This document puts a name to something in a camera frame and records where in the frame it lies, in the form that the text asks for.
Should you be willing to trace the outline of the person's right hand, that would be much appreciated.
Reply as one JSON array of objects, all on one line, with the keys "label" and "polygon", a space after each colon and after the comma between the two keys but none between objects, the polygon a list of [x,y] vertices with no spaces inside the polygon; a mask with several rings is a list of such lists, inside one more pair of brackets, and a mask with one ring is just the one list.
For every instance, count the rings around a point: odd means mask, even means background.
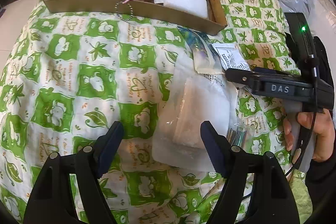
[{"label": "person's right hand", "polygon": [[[287,118],[283,121],[286,149],[290,151],[294,145],[294,136],[291,133],[291,123]],[[316,135],[315,150],[312,159],[316,162],[327,161],[333,154],[335,128],[329,110],[317,113],[313,133]]]}]

